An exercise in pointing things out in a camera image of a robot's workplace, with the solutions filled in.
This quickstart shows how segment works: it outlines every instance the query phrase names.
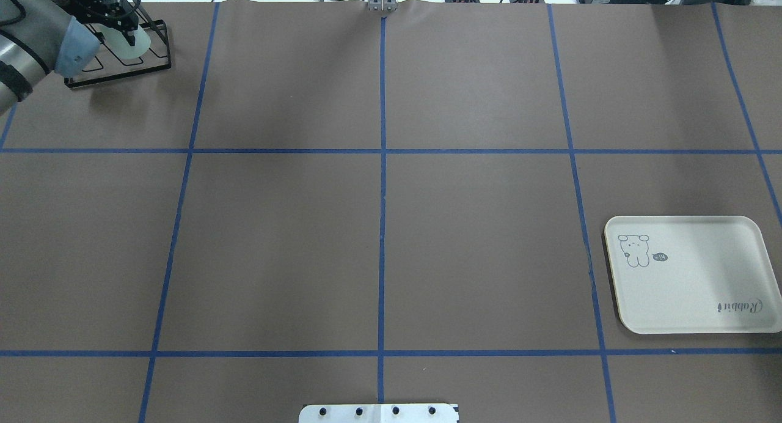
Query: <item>gray table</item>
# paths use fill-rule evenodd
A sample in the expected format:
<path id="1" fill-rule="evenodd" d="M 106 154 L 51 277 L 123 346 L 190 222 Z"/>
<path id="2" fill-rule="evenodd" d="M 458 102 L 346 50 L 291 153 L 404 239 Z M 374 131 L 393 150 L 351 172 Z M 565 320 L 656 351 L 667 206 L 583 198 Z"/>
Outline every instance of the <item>gray table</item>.
<path id="1" fill-rule="evenodd" d="M 782 9 L 148 8 L 172 70 L 2 119 L 0 420 L 782 421 L 782 336 L 629 332 L 601 239 L 782 269 Z"/>

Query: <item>white tray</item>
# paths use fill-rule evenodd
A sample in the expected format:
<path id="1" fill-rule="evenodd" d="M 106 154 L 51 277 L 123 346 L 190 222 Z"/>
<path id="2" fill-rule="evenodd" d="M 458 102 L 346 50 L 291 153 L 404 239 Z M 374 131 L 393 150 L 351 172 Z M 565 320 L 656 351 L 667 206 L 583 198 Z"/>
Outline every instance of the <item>white tray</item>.
<path id="1" fill-rule="evenodd" d="M 776 333 L 782 295 L 743 216 L 618 216 L 605 244 L 619 319 L 639 334 Z"/>

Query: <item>bear drawing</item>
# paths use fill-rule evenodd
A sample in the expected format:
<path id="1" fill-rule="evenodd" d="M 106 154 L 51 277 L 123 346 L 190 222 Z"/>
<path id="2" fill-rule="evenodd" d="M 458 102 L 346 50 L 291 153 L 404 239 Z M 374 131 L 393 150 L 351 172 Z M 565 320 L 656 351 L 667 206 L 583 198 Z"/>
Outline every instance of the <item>bear drawing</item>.
<path id="1" fill-rule="evenodd" d="M 648 235 L 620 235 L 619 245 L 627 258 L 630 267 L 647 267 L 649 265 Z"/>

